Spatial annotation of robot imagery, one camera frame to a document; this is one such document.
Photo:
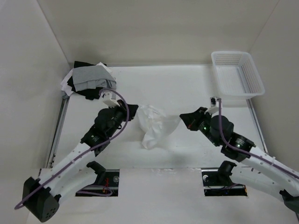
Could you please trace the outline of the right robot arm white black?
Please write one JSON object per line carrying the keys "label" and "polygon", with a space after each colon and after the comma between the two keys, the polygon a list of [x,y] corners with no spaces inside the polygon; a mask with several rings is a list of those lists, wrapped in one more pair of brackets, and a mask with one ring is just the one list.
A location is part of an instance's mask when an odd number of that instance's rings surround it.
{"label": "right robot arm white black", "polygon": [[250,186],[269,194],[290,210],[299,211],[299,174],[269,156],[254,142],[234,132],[234,124],[223,115],[214,115],[212,108],[200,107],[179,116],[190,131],[201,133],[228,161],[217,172],[217,180],[224,185],[234,183]]}

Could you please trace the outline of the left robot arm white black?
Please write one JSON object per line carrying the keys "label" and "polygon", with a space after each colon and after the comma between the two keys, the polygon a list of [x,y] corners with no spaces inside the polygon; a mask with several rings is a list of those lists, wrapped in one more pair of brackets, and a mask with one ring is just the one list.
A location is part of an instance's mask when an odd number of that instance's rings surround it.
{"label": "left robot arm white black", "polygon": [[89,184],[102,185],[106,170],[95,159],[135,117],[137,109],[138,105],[121,99],[115,106],[101,109],[94,124],[64,159],[48,173],[24,182],[22,205],[44,223],[67,197]]}

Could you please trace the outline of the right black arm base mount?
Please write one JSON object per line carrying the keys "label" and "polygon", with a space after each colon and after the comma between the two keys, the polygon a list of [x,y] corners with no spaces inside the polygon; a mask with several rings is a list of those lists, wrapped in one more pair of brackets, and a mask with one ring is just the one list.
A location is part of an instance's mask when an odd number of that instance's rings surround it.
{"label": "right black arm base mount", "polygon": [[201,170],[205,196],[248,196],[245,185],[233,183],[230,179],[236,164],[224,161],[219,168]]}

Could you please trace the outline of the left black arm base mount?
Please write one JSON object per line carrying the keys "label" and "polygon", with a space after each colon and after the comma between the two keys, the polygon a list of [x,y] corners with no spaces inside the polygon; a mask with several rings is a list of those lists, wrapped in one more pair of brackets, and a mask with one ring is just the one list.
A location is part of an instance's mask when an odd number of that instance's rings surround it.
{"label": "left black arm base mount", "polygon": [[118,196],[120,183],[120,170],[105,169],[99,163],[92,161],[87,164],[96,174],[96,179],[92,184],[87,185],[75,196],[78,197],[116,197]]}

